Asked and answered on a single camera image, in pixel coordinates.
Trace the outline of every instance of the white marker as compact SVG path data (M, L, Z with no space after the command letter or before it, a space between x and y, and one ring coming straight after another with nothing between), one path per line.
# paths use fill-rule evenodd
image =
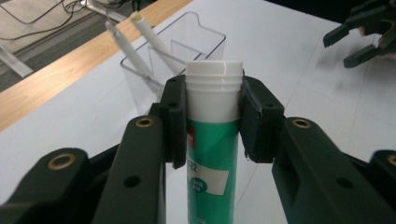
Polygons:
M114 41L119 48L125 53L127 59L134 65L140 75L147 81L150 89L157 94L157 97L161 99L163 93L163 87L161 87L158 80L152 75L151 70L143 62L142 58L136 53L134 48L131 46L127 38L110 22L106 21L105 26L107 30L113 34Z
M172 55L171 50L166 47L166 45L161 41L161 39L155 34L155 32L151 29L149 23L145 20L142 15L138 11L132 13L130 16L131 22L140 31L140 33L147 39L152 47L161 52ZM161 59L166 63L170 70L172 70L175 76L179 75L181 71L185 68L184 64L178 63L173 59L166 57L165 55L161 55Z

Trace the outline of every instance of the brass screw insert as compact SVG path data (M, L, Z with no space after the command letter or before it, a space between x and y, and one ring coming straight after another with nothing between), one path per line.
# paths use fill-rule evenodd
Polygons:
M63 153L52 158L49 161L48 167L50 170L62 170L71 165L76 160L76 156L72 153Z
M154 123L154 119L142 118L136 122L136 126L140 128L147 128Z
M308 121L304 120L304 119L294 119L292 121L292 123L302 129L309 129L311 128L311 123L309 123Z

